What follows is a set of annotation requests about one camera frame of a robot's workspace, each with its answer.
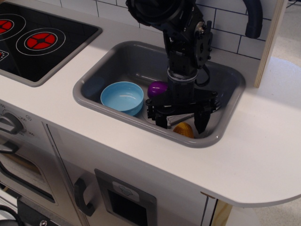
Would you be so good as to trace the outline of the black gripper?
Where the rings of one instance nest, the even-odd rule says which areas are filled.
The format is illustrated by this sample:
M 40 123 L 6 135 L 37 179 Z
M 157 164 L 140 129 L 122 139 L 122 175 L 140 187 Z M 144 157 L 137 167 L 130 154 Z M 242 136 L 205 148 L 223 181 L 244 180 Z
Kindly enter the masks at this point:
M 167 116 L 194 113 L 195 128 L 199 134 L 203 133 L 218 96 L 216 91 L 202 89 L 211 79 L 208 68 L 204 68 L 204 71 L 205 80 L 199 83 L 197 69 L 193 70 L 190 77 L 168 69 L 167 90 L 145 101 L 147 118 L 155 121 L 157 126 L 167 129 Z

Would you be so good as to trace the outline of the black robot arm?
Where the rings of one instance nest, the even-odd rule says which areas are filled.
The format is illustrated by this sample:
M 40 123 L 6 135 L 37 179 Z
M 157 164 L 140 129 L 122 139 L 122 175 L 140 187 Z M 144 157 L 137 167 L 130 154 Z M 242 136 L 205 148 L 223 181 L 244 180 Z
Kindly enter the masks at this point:
M 210 80 L 197 82 L 199 70 L 210 74 L 212 22 L 203 20 L 194 0 L 128 0 L 126 5 L 137 22 L 162 31 L 168 57 L 168 87 L 146 100 L 148 118 L 166 128 L 168 116 L 192 113 L 196 130 L 204 132 L 218 107 L 217 92 L 201 89 Z

